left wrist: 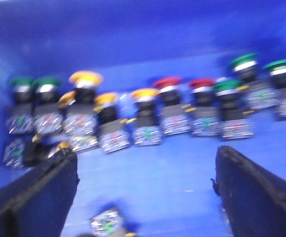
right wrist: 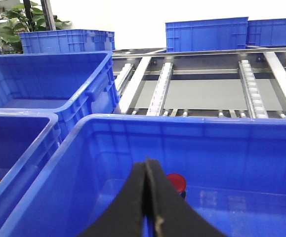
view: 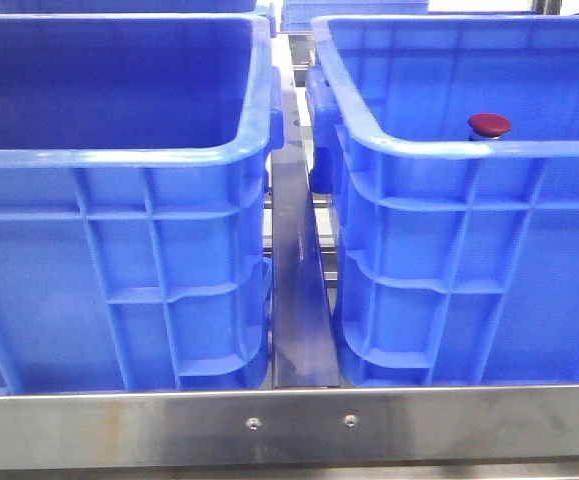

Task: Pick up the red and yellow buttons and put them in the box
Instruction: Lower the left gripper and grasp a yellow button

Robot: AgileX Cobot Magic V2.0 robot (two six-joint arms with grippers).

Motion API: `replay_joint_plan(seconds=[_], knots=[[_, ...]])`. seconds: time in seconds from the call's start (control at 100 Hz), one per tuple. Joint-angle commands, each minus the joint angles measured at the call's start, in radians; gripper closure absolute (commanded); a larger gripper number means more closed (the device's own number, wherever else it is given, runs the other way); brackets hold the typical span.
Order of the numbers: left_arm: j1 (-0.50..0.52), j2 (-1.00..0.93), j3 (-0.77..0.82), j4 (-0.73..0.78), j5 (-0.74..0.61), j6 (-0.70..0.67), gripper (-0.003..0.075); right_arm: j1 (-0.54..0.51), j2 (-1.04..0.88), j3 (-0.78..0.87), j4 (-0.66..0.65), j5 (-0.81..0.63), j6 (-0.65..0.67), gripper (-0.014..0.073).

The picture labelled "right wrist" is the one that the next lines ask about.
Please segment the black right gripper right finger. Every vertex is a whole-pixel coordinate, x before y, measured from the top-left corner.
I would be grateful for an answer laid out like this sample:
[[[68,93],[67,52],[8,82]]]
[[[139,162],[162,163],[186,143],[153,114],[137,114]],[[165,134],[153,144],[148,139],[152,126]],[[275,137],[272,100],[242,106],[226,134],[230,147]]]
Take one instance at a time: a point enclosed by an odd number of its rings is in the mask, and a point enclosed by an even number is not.
[[[156,159],[146,158],[149,233],[153,237],[224,237],[177,192]]]

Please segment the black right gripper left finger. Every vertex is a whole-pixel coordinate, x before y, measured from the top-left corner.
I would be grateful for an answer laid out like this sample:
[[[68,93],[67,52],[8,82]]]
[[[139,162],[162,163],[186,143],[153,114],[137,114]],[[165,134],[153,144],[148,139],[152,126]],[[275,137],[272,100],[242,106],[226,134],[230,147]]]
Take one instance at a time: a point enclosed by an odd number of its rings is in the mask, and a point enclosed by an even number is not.
[[[133,165],[123,187],[106,210],[84,231],[80,237],[140,237],[146,163]]]

